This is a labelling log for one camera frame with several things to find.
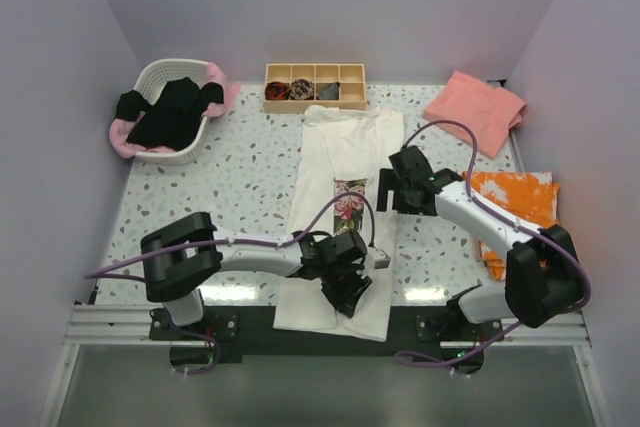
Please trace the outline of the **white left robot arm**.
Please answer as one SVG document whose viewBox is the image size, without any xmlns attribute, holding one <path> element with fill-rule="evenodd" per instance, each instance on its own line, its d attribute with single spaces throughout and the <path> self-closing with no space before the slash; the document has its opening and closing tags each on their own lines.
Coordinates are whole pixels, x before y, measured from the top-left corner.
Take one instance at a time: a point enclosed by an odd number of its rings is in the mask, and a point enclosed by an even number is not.
<svg viewBox="0 0 640 427">
<path fill-rule="evenodd" d="M 318 280 L 328 304 L 349 318 L 372 284 L 364 274 L 368 246 L 354 231 L 242 237 L 217 228 L 208 213 L 196 212 L 146 235 L 140 249 L 147 300 L 165 308 L 173 329 L 185 339 L 205 332 L 199 288 L 220 272 Z"/>
</svg>

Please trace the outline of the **white floral print t-shirt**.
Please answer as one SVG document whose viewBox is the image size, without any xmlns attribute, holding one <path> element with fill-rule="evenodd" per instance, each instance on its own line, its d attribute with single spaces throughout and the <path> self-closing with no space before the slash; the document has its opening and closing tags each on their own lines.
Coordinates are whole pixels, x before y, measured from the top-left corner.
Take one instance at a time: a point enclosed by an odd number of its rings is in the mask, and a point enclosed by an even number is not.
<svg viewBox="0 0 640 427">
<path fill-rule="evenodd" d="M 397 214 L 386 211 L 370 216 L 367 209 L 377 202 L 381 169 L 389 167 L 389 158 L 399 151 L 404 137 L 404 116 L 397 110 L 309 107 L 304 115 L 288 231 L 301 230 L 317 218 L 316 227 L 321 231 L 356 230 L 377 249 L 394 255 Z M 372 284 L 351 318 L 330 305 L 320 281 L 281 280 L 275 328 L 385 341 L 393 269 L 377 269 L 367 259 L 364 273 Z"/>
</svg>

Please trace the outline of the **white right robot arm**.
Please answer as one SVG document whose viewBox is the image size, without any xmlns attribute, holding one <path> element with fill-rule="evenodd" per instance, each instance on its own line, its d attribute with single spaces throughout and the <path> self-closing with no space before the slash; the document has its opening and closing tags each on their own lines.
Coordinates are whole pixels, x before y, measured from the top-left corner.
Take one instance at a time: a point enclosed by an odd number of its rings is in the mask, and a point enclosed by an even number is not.
<svg viewBox="0 0 640 427">
<path fill-rule="evenodd" d="M 434 171 L 416 146 L 402 148 L 389 161 L 379 173 L 378 211 L 445 219 L 506 264 L 502 285 L 472 287 L 449 300 L 445 326 L 452 337 L 469 339 L 481 323 L 507 317 L 537 328 L 589 301 L 590 282 L 563 227 L 543 228 L 509 213 L 475 192 L 469 178 L 450 169 Z"/>
</svg>

